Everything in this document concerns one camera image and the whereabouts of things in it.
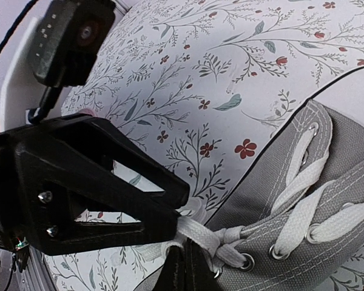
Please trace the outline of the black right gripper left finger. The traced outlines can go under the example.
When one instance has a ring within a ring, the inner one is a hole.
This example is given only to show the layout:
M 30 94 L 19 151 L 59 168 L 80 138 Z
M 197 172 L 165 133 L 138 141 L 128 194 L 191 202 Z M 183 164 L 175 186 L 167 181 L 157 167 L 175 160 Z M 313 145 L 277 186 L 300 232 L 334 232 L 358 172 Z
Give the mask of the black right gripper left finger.
M 185 262 L 183 251 L 172 246 L 159 275 L 160 291 L 183 291 L 185 288 Z

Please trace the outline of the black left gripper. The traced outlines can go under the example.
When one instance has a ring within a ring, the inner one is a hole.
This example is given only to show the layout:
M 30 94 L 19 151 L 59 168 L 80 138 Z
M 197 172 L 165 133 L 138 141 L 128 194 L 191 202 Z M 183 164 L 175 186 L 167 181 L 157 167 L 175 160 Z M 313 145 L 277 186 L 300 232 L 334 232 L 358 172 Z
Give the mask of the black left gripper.
M 47 255 L 160 243 L 189 186 L 104 118 L 75 114 L 0 135 L 0 249 Z

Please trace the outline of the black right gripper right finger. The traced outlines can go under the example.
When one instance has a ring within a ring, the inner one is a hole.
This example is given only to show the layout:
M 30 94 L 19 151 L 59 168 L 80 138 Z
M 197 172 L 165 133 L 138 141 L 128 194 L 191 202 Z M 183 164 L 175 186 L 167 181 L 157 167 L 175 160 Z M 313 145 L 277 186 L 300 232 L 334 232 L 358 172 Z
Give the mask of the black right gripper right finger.
M 221 290 L 206 262 L 203 250 L 192 240 L 186 243 L 186 290 Z

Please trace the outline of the grey sneaker with red sole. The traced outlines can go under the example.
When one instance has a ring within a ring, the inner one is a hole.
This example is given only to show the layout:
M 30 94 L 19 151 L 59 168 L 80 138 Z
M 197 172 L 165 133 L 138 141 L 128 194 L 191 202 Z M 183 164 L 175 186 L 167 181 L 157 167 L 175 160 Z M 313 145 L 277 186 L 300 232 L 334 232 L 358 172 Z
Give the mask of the grey sneaker with red sole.
M 221 290 L 313 290 L 364 245 L 364 67 L 290 115 L 206 224 L 182 218 Z M 159 290 L 163 266 L 138 285 Z

